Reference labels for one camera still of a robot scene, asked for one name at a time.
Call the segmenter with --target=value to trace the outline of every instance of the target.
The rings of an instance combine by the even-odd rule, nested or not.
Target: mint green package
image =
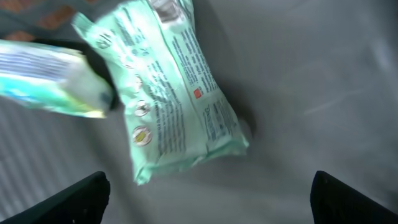
[[[104,118],[113,93],[79,51],[0,40],[0,95],[28,108]]]
[[[125,105],[134,180],[248,147],[198,46],[191,1],[135,0],[73,26],[106,61]]]

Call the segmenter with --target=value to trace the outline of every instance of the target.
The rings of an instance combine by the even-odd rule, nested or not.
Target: gray floor
[[[213,75],[252,129],[248,156],[137,187],[121,108],[95,120],[2,100],[0,220],[96,170],[112,184],[103,223],[313,223],[317,170],[398,212],[398,2],[196,0],[195,10]]]

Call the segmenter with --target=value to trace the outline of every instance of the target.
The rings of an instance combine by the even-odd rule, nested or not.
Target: black object
[[[99,224],[110,192],[105,173],[96,172],[0,224]]]
[[[105,61],[88,44],[74,42],[70,40],[51,40],[51,39],[35,39],[33,40],[33,42],[39,44],[57,46],[57,47],[66,47],[69,49],[75,49],[81,51],[81,53],[86,56],[87,62],[90,65],[90,67],[93,69],[93,71],[97,73],[97,75],[104,78],[111,86],[113,95],[115,96],[111,103],[111,110],[115,109],[118,106],[118,104],[120,103],[120,100],[117,97],[118,93],[112,81],[112,76],[105,64]]]
[[[315,224],[390,224],[398,216],[324,171],[312,183],[311,208]]]

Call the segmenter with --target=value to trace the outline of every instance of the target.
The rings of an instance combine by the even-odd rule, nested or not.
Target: circular icon
[[[152,133],[147,127],[139,126],[132,132],[132,138],[138,146],[146,146],[152,140]]]
[[[144,116],[148,112],[149,112],[149,105],[146,104],[144,100],[138,101],[137,108],[134,114],[136,114],[137,116]]]
[[[142,80],[138,76],[136,76],[136,78],[134,79],[134,83],[132,85],[136,93],[138,93],[142,87]]]

